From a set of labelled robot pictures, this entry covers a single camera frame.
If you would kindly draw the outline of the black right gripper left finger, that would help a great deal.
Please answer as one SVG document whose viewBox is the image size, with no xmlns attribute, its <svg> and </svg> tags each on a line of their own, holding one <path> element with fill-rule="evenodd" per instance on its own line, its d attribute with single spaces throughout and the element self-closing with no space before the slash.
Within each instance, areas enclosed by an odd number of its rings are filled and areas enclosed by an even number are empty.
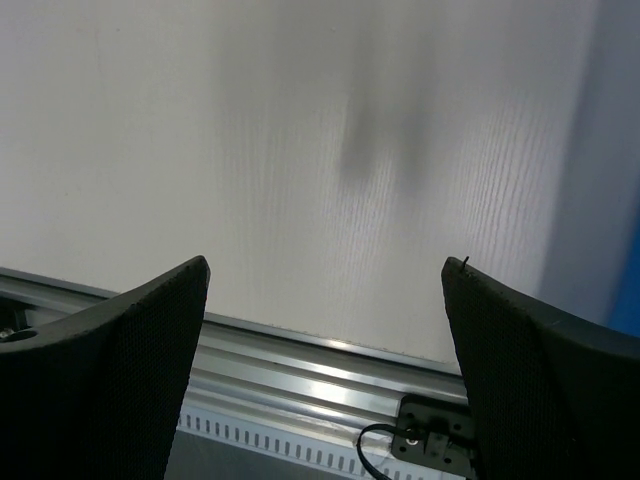
<svg viewBox="0 0 640 480">
<path fill-rule="evenodd" d="M 209 285 L 194 257 L 1 343 L 5 479 L 160 479 Z"/>
</svg>

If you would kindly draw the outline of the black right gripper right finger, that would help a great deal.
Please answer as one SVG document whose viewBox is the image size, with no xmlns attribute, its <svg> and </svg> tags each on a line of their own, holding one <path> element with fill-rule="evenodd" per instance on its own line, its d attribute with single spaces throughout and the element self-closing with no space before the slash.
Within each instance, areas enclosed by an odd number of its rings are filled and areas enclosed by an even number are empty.
<svg viewBox="0 0 640 480">
<path fill-rule="evenodd" d="M 485 479 L 635 479 L 639 341 L 457 258 L 441 271 Z"/>
</svg>

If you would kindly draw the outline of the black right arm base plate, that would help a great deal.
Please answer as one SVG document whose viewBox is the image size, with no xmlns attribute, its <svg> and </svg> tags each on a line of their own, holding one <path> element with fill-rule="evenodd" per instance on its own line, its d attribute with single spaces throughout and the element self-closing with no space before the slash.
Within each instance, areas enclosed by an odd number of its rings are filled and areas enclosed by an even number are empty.
<svg viewBox="0 0 640 480">
<path fill-rule="evenodd" d="M 400 434 L 391 453 L 399 460 L 423 466 L 467 467 L 476 457 L 475 426 L 467 405 L 409 394 L 396 417 Z"/>
</svg>

